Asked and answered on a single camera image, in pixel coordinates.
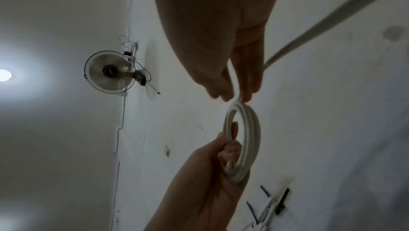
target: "bare light bulb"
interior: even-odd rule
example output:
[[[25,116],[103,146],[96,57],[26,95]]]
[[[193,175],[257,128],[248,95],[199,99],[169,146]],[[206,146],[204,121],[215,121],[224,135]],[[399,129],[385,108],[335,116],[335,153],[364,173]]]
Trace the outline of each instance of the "bare light bulb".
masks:
[[[6,69],[0,69],[0,82],[5,82],[10,80],[13,77],[13,74],[6,70]]]

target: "wall stain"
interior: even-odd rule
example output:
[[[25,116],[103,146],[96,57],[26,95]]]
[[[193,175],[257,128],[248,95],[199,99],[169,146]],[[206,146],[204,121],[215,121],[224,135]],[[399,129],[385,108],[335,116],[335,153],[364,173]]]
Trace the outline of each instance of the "wall stain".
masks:
[[[409,36],[409,31],[403,26],[395,25],[385,29],[382,32],[382,36],[385,40],[399,41],[407,38]]]

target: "hand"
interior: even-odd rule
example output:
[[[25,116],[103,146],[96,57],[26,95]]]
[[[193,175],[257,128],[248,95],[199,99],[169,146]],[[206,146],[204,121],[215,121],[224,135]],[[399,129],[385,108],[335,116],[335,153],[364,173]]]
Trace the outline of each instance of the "hand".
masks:
[[[234,139],[237,133],[235,122]],[[221,162],[237,162],[240,147],[238,142],[227,145],[225,137],[219,135],[193,152],[170,183],[145,231],[224,231],[250,174],[241,183],[233,184],[224,174]]]
[[[263,78],[265,25],[276,0],[156,0],[166,36],[192,79],[213,98],[234,97],[227,61],[251,100]]]

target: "wall fan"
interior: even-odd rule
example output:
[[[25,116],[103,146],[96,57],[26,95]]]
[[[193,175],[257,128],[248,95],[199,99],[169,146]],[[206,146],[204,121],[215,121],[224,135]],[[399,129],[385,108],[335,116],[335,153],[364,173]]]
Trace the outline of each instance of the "wall fan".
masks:
[[[92,55],[85,63],[85,79],[97,90],[118,94],[125,92],[135,82],[146,85],[145,75],[135,70],[132,62],[116,51],[106,50]]]

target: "white ceiling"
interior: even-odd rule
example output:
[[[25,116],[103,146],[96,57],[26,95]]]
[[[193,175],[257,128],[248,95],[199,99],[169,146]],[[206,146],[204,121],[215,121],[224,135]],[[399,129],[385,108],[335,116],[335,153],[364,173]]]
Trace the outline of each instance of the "white ceiling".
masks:
[[[124,0],[0,0],[0,230],[107,230],[118,96],[83,78]]]

